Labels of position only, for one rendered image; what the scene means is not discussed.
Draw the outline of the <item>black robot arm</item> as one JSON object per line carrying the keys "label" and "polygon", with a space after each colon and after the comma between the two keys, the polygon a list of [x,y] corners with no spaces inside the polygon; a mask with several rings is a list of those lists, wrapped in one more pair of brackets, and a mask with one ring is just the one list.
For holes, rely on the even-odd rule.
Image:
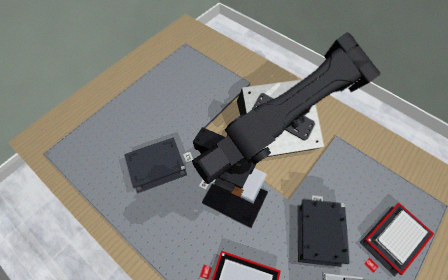
{"label": "black robot arm", "polygon": [[333,43],[324,57],[326,60],[314,72],[282,95],[272,98],[261,93],[251,111],[226,127],[226,137],[201,128],[193,140],[194,149],[201,155],[192,163],[207,184],[225,172],[233,174],[235,163],[256,164],[266,158],[271,154],[267,146],[284,130],[307,140],[315,126],[305,116],[312,106],[334,91],[342,92],[350,86],[353,92],[380,75],[348,32]]}

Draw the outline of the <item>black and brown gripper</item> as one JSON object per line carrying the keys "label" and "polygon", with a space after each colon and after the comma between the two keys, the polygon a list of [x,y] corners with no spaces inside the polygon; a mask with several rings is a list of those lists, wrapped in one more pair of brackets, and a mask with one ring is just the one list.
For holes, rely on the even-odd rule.
{"label": "black and brown gripper", "polygon": [[223,173],[216,178],[214,182],[215,186],[240,197],[244,191],[242,188],[248,176],[252,174],[256,164],[253,164],[252,162],[248,163],[248,161],[242,164],[235,163],[233,165],[233,174],[228,172]]}

